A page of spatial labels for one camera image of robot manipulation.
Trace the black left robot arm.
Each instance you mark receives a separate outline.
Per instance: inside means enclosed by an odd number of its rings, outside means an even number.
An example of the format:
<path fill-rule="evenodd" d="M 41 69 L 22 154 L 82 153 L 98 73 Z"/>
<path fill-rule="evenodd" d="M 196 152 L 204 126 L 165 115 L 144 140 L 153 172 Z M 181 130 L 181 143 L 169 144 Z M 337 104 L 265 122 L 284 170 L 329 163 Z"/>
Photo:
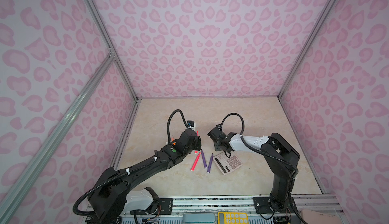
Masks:
<path fill-rule="evenodd" d="M 88 196 L 99 223 L 110 224 L 125 212 L 136 210 L 153 214 L 159 198 L 151 188 L 133 189 L 154 176 L 181 163 L 192 151 L 201 149 L 201 138 L 192 129 L 182 132 L 179 139 L 155 151 L 154 155 L 133 166 L 103 171 L 95 184 L 96 190 Z"/>

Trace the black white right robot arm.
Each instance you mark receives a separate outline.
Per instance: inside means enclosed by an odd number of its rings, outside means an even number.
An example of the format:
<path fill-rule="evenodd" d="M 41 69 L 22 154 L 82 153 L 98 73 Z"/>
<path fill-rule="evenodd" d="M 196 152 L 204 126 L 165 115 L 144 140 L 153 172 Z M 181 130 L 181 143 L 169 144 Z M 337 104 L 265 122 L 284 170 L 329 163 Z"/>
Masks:
<path fill-rule="evenodd" d="M 225 134 L 219 125 L 214 127 L 208 136 L 216 151 L 242 151 L 262 155 L 274 174 L 268 206 L 275 212 L 283 212 L 286 209 L 298 175 L 297 166 L 300 160 L 300 154 L 289 142 L 278 133 L 261 137 L 243 136 L 234 132 Z"/>

